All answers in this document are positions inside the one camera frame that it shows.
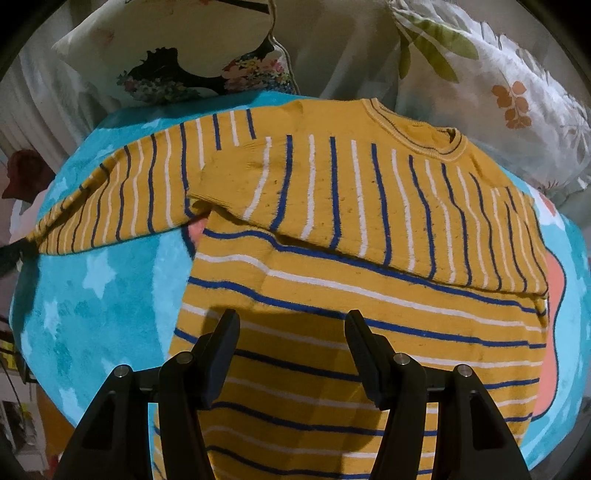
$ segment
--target orange leaf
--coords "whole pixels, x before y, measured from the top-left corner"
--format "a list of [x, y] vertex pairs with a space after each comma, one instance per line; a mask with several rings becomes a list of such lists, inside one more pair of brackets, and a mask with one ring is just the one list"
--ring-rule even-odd
[[509, 90], [507, 90], [502, 85], [495, 85], [491, 91], [492, 91], [493, 95], [495, 95], [497, 97], [509, 96]]
[[529, 103], [527, 103], [527, 100], [523, 97], [515, 98], [515, 106], [522, 113], [526, 113], [530, 109]]
[[499, 106], [499, 108], [509, 108], [511, 105], [513, 105], [513, 99], [509, 95], [506, 97], [499, 97], [496, 99], [496, 104]]
[[515, 82], [513, 84], [513, 87], [511, 87], [511, 90], [513, 90], [513, 93], [516, 95], [523, 95], [527, 91], [527, 88], [525, 88], [525, 85], [523, 85], [523, 83]]

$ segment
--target turquoise blanket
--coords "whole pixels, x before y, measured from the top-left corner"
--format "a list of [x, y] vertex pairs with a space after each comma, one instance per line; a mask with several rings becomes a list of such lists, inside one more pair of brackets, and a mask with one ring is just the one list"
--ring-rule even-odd
[[[214, 112], [281, 105], [293, 98], [248, 92], [113, 113], [59, 172], [40, 216], [127, 143]], [[532, 422], [522, 445], [530, 467], [574, 424], [590, 347], [590, 299], [584, 296], [590, 282], [582, 236], [560, 215], [542, 222], [541, 230], [569, 280], [560, 312], [564, 315], [556, 322], [561, 360], [557, 394], [548, 412]], [[114, 366], [125, 363], [139, 370], [157, 367], [167, 358], [192, 264], [186, 239], [183, 229], [176, 229], [82, 254], [41, 255], [37, 264], [23, 265], [11, 308], [12, 328], [40, 384], [73, 425]]]

